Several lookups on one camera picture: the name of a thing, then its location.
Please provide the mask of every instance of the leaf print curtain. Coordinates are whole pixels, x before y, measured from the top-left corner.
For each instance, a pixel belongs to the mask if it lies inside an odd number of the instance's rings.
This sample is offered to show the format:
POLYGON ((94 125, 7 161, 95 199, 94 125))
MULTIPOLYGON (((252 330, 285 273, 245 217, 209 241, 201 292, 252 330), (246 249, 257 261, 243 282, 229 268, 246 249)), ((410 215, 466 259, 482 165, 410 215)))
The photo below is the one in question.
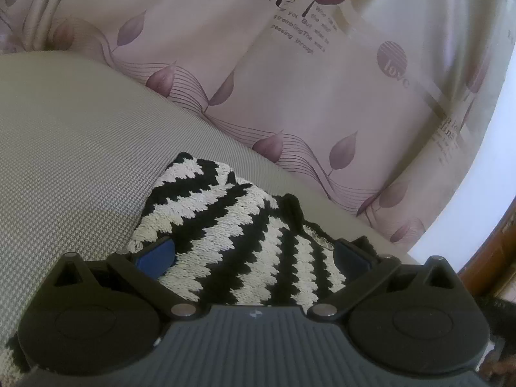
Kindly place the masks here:
POLYGON ((107 64, 408 250, 477 153, 515 23, 514 0, 0 0, 0 53, 107 64))

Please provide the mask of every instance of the gray ribbed plate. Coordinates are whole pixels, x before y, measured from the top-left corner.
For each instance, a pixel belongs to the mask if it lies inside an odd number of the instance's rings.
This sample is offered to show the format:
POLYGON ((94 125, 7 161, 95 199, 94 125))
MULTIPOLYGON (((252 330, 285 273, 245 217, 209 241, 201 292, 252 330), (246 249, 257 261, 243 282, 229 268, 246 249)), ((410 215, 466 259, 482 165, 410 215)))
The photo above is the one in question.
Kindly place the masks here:
POLYGON ((389 373, 359 355, 338 326, 297 307, 213 306, 171 326, 156 349, 96 377, 37 370, 21 387, 486 387, 474 372, 442 379, 389 373))

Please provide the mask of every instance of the white wall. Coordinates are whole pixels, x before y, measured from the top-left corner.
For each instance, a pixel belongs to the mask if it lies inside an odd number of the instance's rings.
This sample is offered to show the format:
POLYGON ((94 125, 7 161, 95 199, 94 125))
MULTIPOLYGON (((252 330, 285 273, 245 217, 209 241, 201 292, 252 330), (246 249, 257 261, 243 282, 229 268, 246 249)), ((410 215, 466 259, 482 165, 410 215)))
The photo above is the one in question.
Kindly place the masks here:
POLYGON ((478 154, 450 203, 409 254, 444 256, 459 271, 480 248, 516 195, 516 49, 478 154))

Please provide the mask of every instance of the black and white striped cloth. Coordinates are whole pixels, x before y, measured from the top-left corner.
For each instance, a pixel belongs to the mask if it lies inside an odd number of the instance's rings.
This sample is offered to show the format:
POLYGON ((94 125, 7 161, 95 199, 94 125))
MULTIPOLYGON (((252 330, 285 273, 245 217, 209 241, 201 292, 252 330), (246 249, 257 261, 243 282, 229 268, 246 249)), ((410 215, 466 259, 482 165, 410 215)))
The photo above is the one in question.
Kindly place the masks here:
POLYGON ((149 196, 127 248, 171 236, 177 259, 159 281, 202 304, 301 305, 344 287, 333 240, 297 198, 271 196, 222 163, 181 153, 149 196))

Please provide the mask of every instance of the knitted garment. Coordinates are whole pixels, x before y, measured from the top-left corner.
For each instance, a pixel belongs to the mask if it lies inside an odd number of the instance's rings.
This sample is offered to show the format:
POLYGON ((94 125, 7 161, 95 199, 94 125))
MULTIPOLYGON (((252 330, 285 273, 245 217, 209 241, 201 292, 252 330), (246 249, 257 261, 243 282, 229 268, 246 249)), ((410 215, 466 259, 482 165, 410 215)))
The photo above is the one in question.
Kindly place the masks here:
MULTIPOLYGON (((303 218, 297 198, 271 196, 222 163, 181 153, 147 199, 127 249, 161 237, 176 261, 158 280, 200 304, 300 305, 306 311, 344 287, 333 243, 303 218)), ((0 382, 28 370, 17 338, 0 350, 0 382)))

